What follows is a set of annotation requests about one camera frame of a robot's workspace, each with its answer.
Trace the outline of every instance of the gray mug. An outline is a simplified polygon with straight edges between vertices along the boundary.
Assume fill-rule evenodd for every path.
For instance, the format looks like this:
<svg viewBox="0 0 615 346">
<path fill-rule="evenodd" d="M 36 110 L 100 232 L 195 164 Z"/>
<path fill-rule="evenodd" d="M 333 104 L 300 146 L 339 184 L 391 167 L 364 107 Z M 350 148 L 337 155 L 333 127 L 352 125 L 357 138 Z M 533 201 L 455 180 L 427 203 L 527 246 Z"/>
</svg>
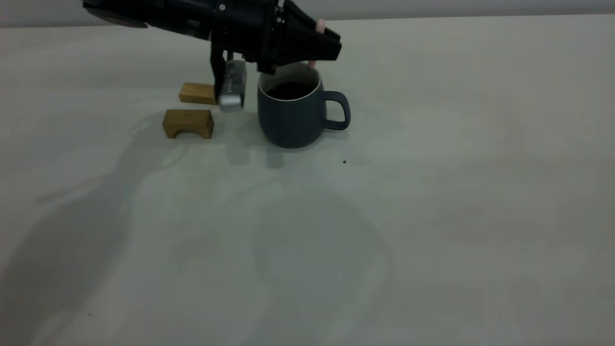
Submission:
<svg viewBox="0 0 615 346">
<path fill-rule="evenodd" d="M 300 82 L 312 91 L 294 100 L 281 100 L 267 93 L 276 86 Z M 344 121 L 327 120 L 325 101 L 336 101 L 344 109 Z M 258 80 L 258 122 L 265 136 L 282 148 L 301 148 L 315 141 L 324 129 L 345 130 L 350 125 L 350 105 L 344 94 L 325 91 L 320 73 L 306 63 L 277 68 L 275 75 L 261 74 Z"/>
</svg>

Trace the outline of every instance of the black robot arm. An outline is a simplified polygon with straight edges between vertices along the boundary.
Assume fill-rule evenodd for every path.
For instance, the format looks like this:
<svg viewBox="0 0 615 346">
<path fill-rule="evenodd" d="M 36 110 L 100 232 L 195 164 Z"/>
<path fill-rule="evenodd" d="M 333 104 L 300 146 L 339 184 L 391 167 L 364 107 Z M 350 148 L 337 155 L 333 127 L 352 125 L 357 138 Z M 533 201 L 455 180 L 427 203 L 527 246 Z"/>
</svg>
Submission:
<svg viewBox="0 0 615 346">
<path fill-rule="evenodd" d="M 224 76 L 226 50 L 256 62 L 260 72 L 304 60 L 336 60 L 340 36 L 317 33 L 316 21 L 286 0 L 83 0 L 99 18 L 132 28 L 154 26 L 212 42 L 210 61 L 216 98 Z"/>
</svg>

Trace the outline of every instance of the rectangular wooden block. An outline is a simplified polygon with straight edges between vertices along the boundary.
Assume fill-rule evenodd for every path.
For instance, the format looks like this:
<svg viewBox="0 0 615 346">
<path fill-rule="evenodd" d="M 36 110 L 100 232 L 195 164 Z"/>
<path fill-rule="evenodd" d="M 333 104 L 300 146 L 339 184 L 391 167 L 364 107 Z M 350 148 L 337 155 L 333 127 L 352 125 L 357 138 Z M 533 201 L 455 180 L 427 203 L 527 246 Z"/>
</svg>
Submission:
<svg viewBox="0 0 615 346">
<path fill-rule="evenodd" d="M 217 105 L 213 85 L 199 83 L 184 83 L 180 91 L 180 100 L 189 103 Z"/>
<path fill-rule="evenodd" d="M 177 138 L 179 132 L 196 132 L 205 139 L 212 138 L 213 118 L 208 110 L 167 110 L 162 121 L 167 138 Z"/>
</svg>

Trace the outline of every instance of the coffee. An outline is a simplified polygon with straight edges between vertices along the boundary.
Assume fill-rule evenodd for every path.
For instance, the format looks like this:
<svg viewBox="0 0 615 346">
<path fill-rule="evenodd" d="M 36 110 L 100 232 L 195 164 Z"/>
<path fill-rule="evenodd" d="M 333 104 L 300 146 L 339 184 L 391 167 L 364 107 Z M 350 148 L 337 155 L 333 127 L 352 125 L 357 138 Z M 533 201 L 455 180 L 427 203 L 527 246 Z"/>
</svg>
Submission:
<svg viewBox="0 0 615 346">
<path fill-rule="evenodd" d="M 290 82 L 274 86 L 267 91 L 267 95 L 274 99 L 289 101 L 307 96 L 312 91 L 314 91 L 313 86 L 301 82 Z"/>
</svg>

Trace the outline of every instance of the arch-shaped wooden block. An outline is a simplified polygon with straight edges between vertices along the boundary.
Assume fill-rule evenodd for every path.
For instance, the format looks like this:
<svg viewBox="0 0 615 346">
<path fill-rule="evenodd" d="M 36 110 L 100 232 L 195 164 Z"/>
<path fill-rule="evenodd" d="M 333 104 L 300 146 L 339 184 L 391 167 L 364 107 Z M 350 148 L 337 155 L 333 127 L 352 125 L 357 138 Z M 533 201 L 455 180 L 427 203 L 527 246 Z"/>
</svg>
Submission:
<svg viewBox="0 0 615 346">
<path fill-rule="evenodd" d="M 213 118 L 208 110 L 168 110 L 162 121 L 167 138 L 177 138 L 179 132 L 196 132 L 205 139 L 212 138 Z"/>
</svg>

